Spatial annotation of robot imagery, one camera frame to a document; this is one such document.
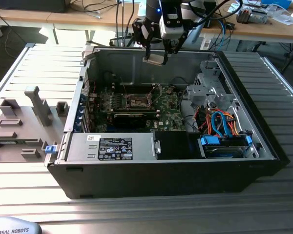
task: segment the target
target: warning label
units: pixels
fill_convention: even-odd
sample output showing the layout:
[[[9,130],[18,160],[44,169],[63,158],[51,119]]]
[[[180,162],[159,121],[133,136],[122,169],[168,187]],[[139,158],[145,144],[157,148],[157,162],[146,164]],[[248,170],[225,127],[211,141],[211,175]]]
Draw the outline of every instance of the warning label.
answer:
[[[101,138],[99,160],[132,160],[132,138]]]

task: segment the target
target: green motherboard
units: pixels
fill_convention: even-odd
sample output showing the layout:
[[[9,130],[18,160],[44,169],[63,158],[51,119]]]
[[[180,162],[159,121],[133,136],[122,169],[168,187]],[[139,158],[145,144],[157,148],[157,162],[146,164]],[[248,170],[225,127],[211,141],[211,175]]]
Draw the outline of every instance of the green motherboard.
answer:
[[[181,92],[178,91],[162,85],[153,87],[147,94],[115,93],[105,88],[94,99],[95,132],[184,131],[185,122],[178,105]],[[116,125],[119,117],[131,119],[119,127]]]

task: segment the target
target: robot end effector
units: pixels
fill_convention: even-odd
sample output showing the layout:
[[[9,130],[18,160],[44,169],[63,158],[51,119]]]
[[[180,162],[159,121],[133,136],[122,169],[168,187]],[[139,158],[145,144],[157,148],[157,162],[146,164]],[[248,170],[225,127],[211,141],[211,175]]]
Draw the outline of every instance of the robot end effector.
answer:
[[[204,0],[146,0],[146,17],[132,24],[135,39],[146,50],[145,62],[165,65],[172,54],[177,54],[188,37],[190,30],[202,30],[208,20],[221,20],[238,12],[243,4],[226,16],[212,18],[226,2],[224,0],[208,15],[204,16]],[[151,44],[163,41],[164,57],[151,54]]]

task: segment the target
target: sticker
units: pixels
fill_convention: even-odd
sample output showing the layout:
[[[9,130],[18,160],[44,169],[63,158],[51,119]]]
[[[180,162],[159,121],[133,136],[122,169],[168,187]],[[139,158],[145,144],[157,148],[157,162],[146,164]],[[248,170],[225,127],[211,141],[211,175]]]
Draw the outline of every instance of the sticker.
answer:
[[[15,145],[17,143],[15,141],[0,141],[0,144],[11,144],[11,145]]]
[[[99,160],[132,160],[132,138],[100,138]]]
[[[88,135],[87,140],[89,141],[99,141],[101,138],[101,135]]]

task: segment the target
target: computer case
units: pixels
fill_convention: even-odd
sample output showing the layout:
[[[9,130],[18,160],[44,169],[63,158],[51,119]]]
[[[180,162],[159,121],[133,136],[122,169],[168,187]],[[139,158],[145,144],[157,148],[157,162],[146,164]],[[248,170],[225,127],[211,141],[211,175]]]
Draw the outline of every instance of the computer case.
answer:
[[[70,0],[0,0],[0,9],[50,11],[64,13]]]

